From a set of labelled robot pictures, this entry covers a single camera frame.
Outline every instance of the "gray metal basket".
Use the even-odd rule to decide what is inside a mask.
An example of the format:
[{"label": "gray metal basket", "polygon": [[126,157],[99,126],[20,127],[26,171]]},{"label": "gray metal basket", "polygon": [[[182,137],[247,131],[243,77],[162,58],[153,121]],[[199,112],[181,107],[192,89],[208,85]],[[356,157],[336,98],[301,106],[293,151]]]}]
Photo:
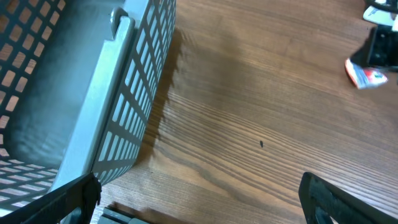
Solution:
[{"label": "gray metal basket", "polygon": [[175,8],[175,0],[0,2],[3,212],[85,173],[106,184],[131,168]]}]

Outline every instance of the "wooden table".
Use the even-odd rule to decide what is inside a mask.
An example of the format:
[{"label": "wooden table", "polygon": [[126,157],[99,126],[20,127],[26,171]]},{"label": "wooden table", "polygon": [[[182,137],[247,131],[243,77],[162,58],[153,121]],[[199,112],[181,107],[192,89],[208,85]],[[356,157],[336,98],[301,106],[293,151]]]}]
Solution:
[{"label": "wooden table", "polygon": [[305,223],[305,171],[398,217],[398,86],[356,90],[360,0],[178,0],[139,161],[103,187],[156,223]]}]

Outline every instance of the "black device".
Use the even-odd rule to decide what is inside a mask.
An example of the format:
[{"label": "black device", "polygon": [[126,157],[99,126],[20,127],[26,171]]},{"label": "black device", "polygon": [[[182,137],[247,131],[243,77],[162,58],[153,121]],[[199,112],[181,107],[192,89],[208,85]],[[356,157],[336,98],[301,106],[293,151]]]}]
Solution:
[{"label": "black device", "polygon": [[398,220],[310,172],[304,173],[298,196],[308,224],[397,224]]}]

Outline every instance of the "wood grain surface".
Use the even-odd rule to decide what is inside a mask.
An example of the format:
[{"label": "wood grain surface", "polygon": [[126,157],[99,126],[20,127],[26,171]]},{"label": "wood grain surface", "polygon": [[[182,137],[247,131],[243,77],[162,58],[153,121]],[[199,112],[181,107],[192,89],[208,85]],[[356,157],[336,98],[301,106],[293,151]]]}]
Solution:
[{"label": "wood grain surface", "polygon": [[178,0],[139,160],[103,187],[154,223],[305,223],[305,171],[398,218],[398,86],[356,90],[362,0]]}]

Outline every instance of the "black object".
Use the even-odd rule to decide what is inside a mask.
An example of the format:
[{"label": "black object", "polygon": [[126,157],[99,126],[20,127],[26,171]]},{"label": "black object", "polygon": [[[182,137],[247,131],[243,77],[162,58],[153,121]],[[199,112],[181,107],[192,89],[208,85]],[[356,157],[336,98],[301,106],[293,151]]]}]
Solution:
[{"label": "black object", "polygon": [[398,32],[393,32],[391,28],[384,25],[373,27],[364,45],[350,60],[363,68],[398,72]]},{"label": "black object", "polygon": [[0,218],[0,223],[89,223],[100,204],[101,184],[93,173],[83,175]]},{"label": "black object", "polygon": [[310,172],[304,173],[298,196],[308,224],[333,224],[331,217],[338,223],[398,223],[397,219]]},{"label": "black object", "polygon": [[131,214],[127,214],[123,211],[113,207],[104,208],[102,216],[98,220],[98,224],[148,224]]},{"label": "black object", "polygon": [[369,41],[369,66],[398,70],[398,32],[391,26],[379,25],[372,29]]},{"label": "black object", "polygon": [[380,9],[386,12],[398,13],[398,3],[397,0],[387,0],[387,4],[382,5],[376,2],[376,0],[365,0],[368,6],[373,6],[376,9]]}]

